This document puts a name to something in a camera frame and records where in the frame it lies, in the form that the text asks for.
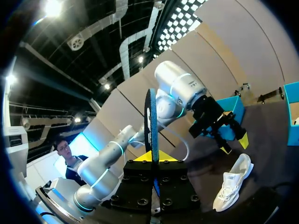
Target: cable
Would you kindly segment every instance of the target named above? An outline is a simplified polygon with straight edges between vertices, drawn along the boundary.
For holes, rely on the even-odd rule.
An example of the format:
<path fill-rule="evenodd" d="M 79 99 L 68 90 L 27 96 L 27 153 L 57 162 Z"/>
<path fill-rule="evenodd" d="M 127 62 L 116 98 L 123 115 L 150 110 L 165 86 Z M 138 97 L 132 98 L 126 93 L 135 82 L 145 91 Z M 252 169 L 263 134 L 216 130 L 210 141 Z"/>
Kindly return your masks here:
<path fill-rule="evenodd" d="M 179 139 L 182 140 L 182 142 L 185 144 L 186 146 L 186 149 L 187 149 L 187 155 L 186 157 L 183 159 L 183 161 L 185 161 L 188 157 L 189 157 L 189 153 L 190 153 L 190 149 L 189 149 L 189 146 L 188 146 L 188 143 L 186 142 L 185 139 L 183 139 L 179 134 L 175 133 L 173 130 L 171 130 L 170 128 L 166 127 L 164 124 L 162 124 L 161 122 L 159 122 L 159 125 L 161 125 L 164 129 L 167 129 L 169 132 L 171 132 L 172 134 L 174 134 L 175 136 L 177 136 Z"/>
<path fill-rule="evenodd" d="M 126 159 L 126 151 L 123 153 L 123 158 L 124 158 L 124 162 L 125 162 L 125 165 L 126 165 L 126 163 L 127 163 L 127 159 Z"/>
<path fill-rule="evenodd" d="M 141 145 L 145 145 L 143 142 L 140 142 L 140 141 L 131 141 L 130 143 L 132 143 L 132 142 L 136 142 L 136 143 L 139 143 L 139 144 L 141 144 Z"/>

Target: white robotic arm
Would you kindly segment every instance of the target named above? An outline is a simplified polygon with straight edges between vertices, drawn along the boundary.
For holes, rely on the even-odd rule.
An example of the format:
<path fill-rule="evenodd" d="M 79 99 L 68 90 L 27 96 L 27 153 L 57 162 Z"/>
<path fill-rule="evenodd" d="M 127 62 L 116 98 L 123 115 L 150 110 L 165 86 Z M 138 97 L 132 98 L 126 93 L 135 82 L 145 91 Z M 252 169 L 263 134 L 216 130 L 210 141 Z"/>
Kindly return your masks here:
<path fill-rule="evenodd" d="M 175 63 L 162 62 L 155 71 L 159 82 L 156 94 L 158 131 L 164 126 L 186 115 L 192 104 L 205 95 L 204 85 L 191 74 L 185 72 Z M 95 157 L 88 158 L 78 168 L 78 174 L 87 183 L 74 195 L 75 204 L 84 211 L 92 211 L 103 198 L 112 195 L 119 183 L 109 169 L 127 146 L 137 147 L 144 142 L 144 124 L 138 132 L 127 126 L 122 132 Z"/>

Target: cyan bin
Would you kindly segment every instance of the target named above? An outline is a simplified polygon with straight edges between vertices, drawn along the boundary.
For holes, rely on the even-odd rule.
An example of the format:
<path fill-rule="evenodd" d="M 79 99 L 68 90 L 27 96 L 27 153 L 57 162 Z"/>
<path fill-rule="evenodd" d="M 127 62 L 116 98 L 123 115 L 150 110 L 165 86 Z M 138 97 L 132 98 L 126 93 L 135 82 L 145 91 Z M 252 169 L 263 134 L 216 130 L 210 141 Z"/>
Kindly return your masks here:
<path fill-rule="evenodd" d="M 299 146 L 299 125 L 294 125 L 290 104 L 299 102 L 299 82 L 285 85 L 286 108 L 288 110 L 288 146 Z"/>
<path fill-rule="evenodd" d="M 241 124 L 243 115 L 245 113 L 244 105 L 239 96 L 229 97 L 225 99 L 217 100 L 217 103 L 224 109 L 224 111 L 232 111 L 235 114 L 235 120 Z M 235 139 L 235 133 L 229 127 L 229 125 L 223 125 L 219 128 L 219 133 L 221 137 L 225 140 L 233 141 Z"/>

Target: black ceiling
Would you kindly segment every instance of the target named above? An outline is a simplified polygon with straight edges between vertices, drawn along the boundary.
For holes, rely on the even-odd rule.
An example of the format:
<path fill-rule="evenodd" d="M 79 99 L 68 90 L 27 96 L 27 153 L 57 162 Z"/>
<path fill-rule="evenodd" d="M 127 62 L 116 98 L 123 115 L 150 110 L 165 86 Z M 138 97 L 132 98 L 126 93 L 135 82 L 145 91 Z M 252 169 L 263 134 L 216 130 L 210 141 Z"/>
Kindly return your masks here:
<path fill-rule="evenodd" d="M 121 19 L 121 33 L 119 23 L 116 22 L 87 39 L 80 50 L 72 51 L 67 42 L 84 28 L 114 14 L 115 0 L 61 1 L 63 8 L 59 17 L 45 18 L 32 25 L 16 52 L 14 75 L 17 83 L 12 86 L 9 97 L 11 122 L 13 126 L 19 126 L 25 117 L 72 118 L 77 114 L 81 114 L 85 122 L 81 125 L 51 128 L 42 145 L 29 149 L 29 161 L 48 153 L 53 139 L 59 133 L 86 127 L 88 123 L 85 118 L 96 114 L 89 105 L 90 99 L 95 99 L 102 106 L 111 90 L 124 81 L 121 67 L 107 78 L 110 83 L 109 90 L 100 84 L 99 79 L 121 62 L 121 43 L 127 37 L 148 27 L 155 2 L 128 0 L 127 12 Z M 37 1 L 24 0 L 22 3 L 33 2 Z M 36 13 L 35 21 L 44 17 L 44 2 L 45 0 L 40 1 L 41 7 Z M 167 2 L 165 12 L 168 5 L 173 5 L 177 0 Z M 145 37 L 128 46 L 131 76 L 152 60 L 154 50 L 145 53 L 144 42 Z M 138 62 L 140 56 L 144 58 L 142 64 Z M 43 127 L 43 124 L 30 127 L 29 142 L 40 138 Z M 76 135 L 77 133 L 70 136 L 70 140 Z"/>

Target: man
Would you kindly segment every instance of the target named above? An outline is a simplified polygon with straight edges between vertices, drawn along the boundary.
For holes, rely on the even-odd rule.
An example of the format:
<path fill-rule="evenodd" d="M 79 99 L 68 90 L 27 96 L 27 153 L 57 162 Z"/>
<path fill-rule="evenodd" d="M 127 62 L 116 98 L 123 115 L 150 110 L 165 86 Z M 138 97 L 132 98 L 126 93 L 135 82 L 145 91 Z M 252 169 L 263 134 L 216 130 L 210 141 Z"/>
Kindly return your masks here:
<path fill-rule="evenodd" d="M 69 144 L 61 136 L 58 136 L 55 140 L 54 148 L 57 150 L 58 155 L 65 159 L 65 164 L 67 165 L 65 177 L 67 179 L 76 181 L 80 186 L 85 185 L 86 183 L 78 175 L 77 169 L 79 165 L 88 157 L 84 155 L 72 156 Z"/>

